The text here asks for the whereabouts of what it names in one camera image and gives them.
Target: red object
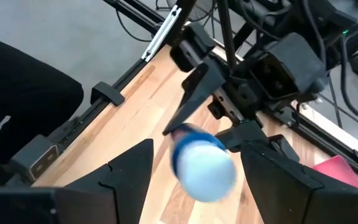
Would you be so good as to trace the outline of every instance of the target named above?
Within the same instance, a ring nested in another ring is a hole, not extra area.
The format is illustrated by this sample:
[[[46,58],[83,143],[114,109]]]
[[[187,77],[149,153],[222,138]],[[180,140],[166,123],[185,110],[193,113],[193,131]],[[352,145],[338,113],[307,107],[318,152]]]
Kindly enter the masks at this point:
[[[358,188],[358,175],[342,156],[334,156],[313,167],[314,170]]]

